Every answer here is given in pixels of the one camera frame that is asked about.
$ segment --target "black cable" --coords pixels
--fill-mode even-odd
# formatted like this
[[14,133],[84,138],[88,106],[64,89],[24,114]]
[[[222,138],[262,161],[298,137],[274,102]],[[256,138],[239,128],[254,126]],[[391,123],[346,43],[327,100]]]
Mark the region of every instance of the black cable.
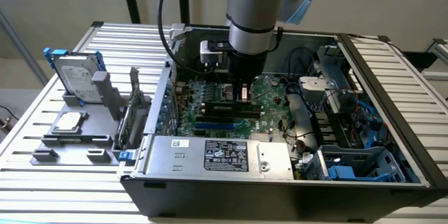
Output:
[[288,76],[291,75],[291,59],[292,59],[292,55],[295,54],[295,52],[298,50],[307,50],[310,52],[310,54],[311,54],[311,57],[314,57],[314,54],[315,54],[308,47],[296,47],[294,50],[291,50],[291,52],[288,53]]
[[290,121],[290,123],[288,123],[288,125],[287,125],[287,129],[290,129],[292,123],[296,123],[295,119],[292,119],[292,120]]
[[12,111],[11,111],[7,107],[4,107],[4,106],[0,105],[0,108],[4,108],[4,109],[8,111],[8,113],[12,115],[12,117],[14,117],[16,120],[19,120],[19,118],[16,117],[16,115],[12,113]]
[[310,105],[308,105],[308,103],[307,103],[307,99],[306,99],[306,97],[303,96],[303,91],[302,91],[302,88],[300,88],[300,84],[299,84],[299,83],[296,83],[296,82],[288,82],[288,84],[286,85],[286,94],[288,94],[288,87],[290,87],[291,84],[295,84],[295,85],[299,86],[299,92],[296,92],[296,89],[294,89],[294,90],[295,90],[295,94],[300,96],[300,99],[302,99],[302,101],[303,101],[303,104],[306,105],[306,107],[307,107],[310,113],[314,114],[315,111],[311,109],[311,107],[310,107]]
[[232,96],[228,92],[226,92],[226,91],[223,90],[223,82],[222,82],[222,80],[219,79],[219,76],[218,76],[218,73],[216,73],[216,72],[215,72],[215,75],[216,75],[216,79],[218,79],[219,84],[220,84],[220,91],[222,91],[222,93],[227,94],[228,96]]
[[295,75],[296,75],[296,70],[298,70],[298,63],[300,62],[300,65],[302,65],[302,67],[303,67],[303,69],[304,69],[304,73],[307,73],[308,72],[308,68],[306,67],[306,63],[303,63],[303,60],[302,60],[302,58],[300,57],[298,57],[298,60],[296,60],[296,65],[294,66],[294,72],[292,72],[292,78],[295,77]]
[[310,131],[310,132],[307,132],[306,134],[302,134],[302,135],[296,136],[296,138],[304,137],[304,136],[307,136],[307,135],[310,135],[310,134],[312,134],[312,133],[315,133],[315,132],[314,132],[314,131]]
[[328,98],[338,92],[338,91],[342,91],[343,89],[336,89],[327,97],[324,97],[322,103],[328,100]]
[[282,38],[283,38],[283,27],[282,26],[279,26],[278,27],[278,36],[276,36],[276,38],[275,38],[275,40],[276,40],[276,43],[275,43],[275,47],[274,47],[274,49],[272,50],[268,50],[268,52],[274,52],[275,50],[278,50],[278,48],[279,48],[279,46],[280,46],[280,41],[282,41]]
[[174,52],[171,51],[167,39],[166,39],[166,35],[163,33],[163,22],[162,22],[162,11],[163,11],[163,1],[164,0],[159,0],[159,7],[158,7],[158,28],[159,28],[159,35],[160,35],[160,40],[163,43],[163,47],[167,50],[167,53],[170,55],[170,57],[174,59],[175,63],[178,64],[178,66],[180,66],[183,69],[188,70],[190,72],[194,72],[196,74],[210,74],[215,71],[215,66],[211,66],[207,72],[200,72],[194,70],[192,68],[190,68],[187,65],[184,65],[183,63],[180,63],[180,61],[176,59]]
[[288,132],[286,132],[286,135],[296,139],[296,136],[290,135]]

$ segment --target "white wall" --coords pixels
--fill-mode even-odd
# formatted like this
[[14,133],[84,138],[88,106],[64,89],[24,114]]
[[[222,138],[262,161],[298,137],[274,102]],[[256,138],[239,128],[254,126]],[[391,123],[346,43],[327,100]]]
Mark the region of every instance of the white wall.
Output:
[[[222,25],[227,0],[191,0],[194,23]],[[290,29],[388,35],[406,50],[424,50],[435,37],[448,38],[444,0],[314,0],[300,26]],[[142,20],[155,24],[158,0],[138,0]],[[44,47],[74,48],[95,20],[130,22],[126,0],[0,0],[31,53]],[[164,23],[179,22],[179,2],[166,0]],[[0,57],[19,58],[0,32]]]

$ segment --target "robotic arm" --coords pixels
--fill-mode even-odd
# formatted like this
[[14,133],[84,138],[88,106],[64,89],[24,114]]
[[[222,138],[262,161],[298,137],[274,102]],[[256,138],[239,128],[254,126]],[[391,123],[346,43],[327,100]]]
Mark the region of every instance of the robotic arm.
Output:
[[310,3],[311,0],[228,0],[230,39],[220,43],[204,41],[202,48],[228,52],[236,101],[247,100],[252,79],[263,72],[276,21],[300,23]]

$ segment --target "blue latch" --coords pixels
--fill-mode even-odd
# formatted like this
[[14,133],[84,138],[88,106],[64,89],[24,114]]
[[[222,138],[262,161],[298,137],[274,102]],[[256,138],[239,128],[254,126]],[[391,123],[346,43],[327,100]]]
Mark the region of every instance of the blue latch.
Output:
[[106,71],[106,65],[104,65],[104,59],[103,59],[103,54],[100,53],[100,51],[95,51],[95,56],[96,56],[96,60],[98,60],[98,65],[100,67],[100,71]]
[[51,67],[51,69],[55,69],[55,63],[54,63],[54,60],[51,59],[51,53],[50,53],[50,51],[51,51],[51,48],[47,47],[47,48],[44,49],[44,56],[46,56],[46,59],[47,59],[47,61],[48,61],[48,63],[50,63],[50,67]]
[[119,161],[131,161],[132,153],[131,152],[120,152]]
[[67,55],[68,54],[68,50],[67,49],[55,49],[51,54],[52,55]]
[[391,177],[390,173],[378,177],[356,177],[351,166],[334,165],[328,168],[328,175],[332,180],[364,181],[364,182],[387,182]]

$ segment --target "cable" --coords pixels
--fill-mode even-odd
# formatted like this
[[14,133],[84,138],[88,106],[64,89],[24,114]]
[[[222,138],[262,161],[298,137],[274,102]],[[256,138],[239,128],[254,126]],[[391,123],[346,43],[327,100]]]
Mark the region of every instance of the cable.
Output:
[[7,107],[4,107],[4,106],[0,105],[0,108],[4,108],[4,109],[8,111],[8,113],[12,115],[12,117],[14,117],[16,120],[19,120],[19,118],[16,117],[16,115],[11,112],[11,110],[10,110]]
[[292,119],[292,120],[290,121],[287,127],[283,127],[284,139],[286,139],[286,142],[287,142],[290,145],[292,145],[292,144],[288,142],[286,136],[290,136],[290,137],[292,137],[294,139],[296,139],[296,136],[290,135],[288,132],[287,132],[288,129],[290,129],[290,126],[291,126],[291,124],[292,124],[294,122],[295,122],[295,120]]
[[295,85],[299,86],[299,95],[300,95],[300,94],[302,94],[300,84],[296,83],[296,82],[288,82],[288,84],[286,85],[286,93],[288,93],[288,87],[290,87],[290,85],[292,85],[292,84],[295,84]]
[[375,108],[372,106],[370,106],[367,103],[364,103],[363,101],[360,101],[359,99],[356,99],[356,112],[358,112],[358,107],[359,105],[362,105],[372,114],[375,114]]
[[306,73],[308,72],[308,68],[306,67],[306,63],[303,63],[302,58],[298,57],[298,61],[296,61],[296,64],[295,64],[295,66],[294,66],[292,78],[294,78],[294,76],[296,75],[298,63],[299,63],[299,62],[300,62],[300,65],[302,65],[302,67],[303,67],[303,69],[304,69],[304,72],[306,72]]
[[354,89],[336,89],[328,96],[326,96],[324,98],[323,98],[323,100],[322,100],[322,104],[324,103],[324,101],[326,100],[328,100],[328,98],[334,95],[334,94],[336,94],[336,92],[338,91],[351,91],[351,92],[354,92],[355,93],[355,96],[356,96],[356,100],[358,100],[358,93],[356,93],[356,91],[354,90]]
[[296,47],[294,50],[291,50],[291,52],[288,53],[288,76],[291,75],[291,58],[292,58],[292,55],[295,54],[295,52],[298,50],[302,50],[302,49],[307,50],[311,53],[311,57],[315,54],[308,47]]
[[371,148],[372,144],[374,144],[374,141],[375,141],[375,131],[371,131],[371,135],[370,135],[370,141],[366,145],[366,148],[364,149],[368,149]]
[[163,1],[164,0],[159,0],[159,6],[158,6],[158,28],[159,28],[159,35],[160,35],[160,40],[162,40],[162,43],[163,43],[163,47],[166,48],[167,53],[168,53],[170,57],[174,59],[174,62],[178,64],[178,66],[180,66],[183,69],[186,69],[190,72],[194,72],[196,74],[202,74],[202,75],[210,74],[215,71],[215,66],[211,66],[207,72],[196,71],[192,68],[187,67],[187,65],[184,65],[176,59],[175,54],[171,51],[171,48],[170,48],[170,45],[168,45],[168,42],[167,42],[167,39],[166,39],[166,35],[164,35],[164,32],[163,32],[163,26],[162,26],[162,24],[163,24],[163,22],[162,22]]
[[383,121],[383,125],[386,127],[386,139],[387,140],[390,138],[390,126],[387,126],[387,123]]
[[307,136],[307,135],[310,135],[310,134],[314,134],[314,133],[315,133],[314,131],[310,131],[310,132],[307,132],[306,134],[302,134],[302,135],[296,136],[296,138],[304,137],[304,136]]
[[280,81],[282,79],[284,79],[286,82],[290,83],[290,80],[288,80],[284,76],[280,77],[279,81]]
[[275,40],[276,40],[276,43],[275,43],[275,47],[274,47],[274,49],[272,50],[268,50],[268,52],[274,52],[275,50],[278,50],[278,48],[279,48],[279,46],[280,46],[280,41],[282,41],[282,38],[283,38],[283,27],[282,26],[279,26],[278,27],[278,36],[276,36],[276,38],[275,38]]
[[288,141],[288,139],[286,137],[284,137],[284,140],[286,140],[286,142],[287,142],[288,145],[292,145],[292,143]]
[[215,75],[216,75],[216,79],[218,79],[218,81],[219,81],[219,84],[220,84],[220,90],[222,90],[222,93],[224,93],[224,94],[227,94],[228,96],[231,96],[232,97],[232,95],[228,93],[228,92],[226,92],[224,90],[223,90],[223,82],[222,82],[222,80],[219,79],[219,76],[218,76],[218,73],[215,72]]

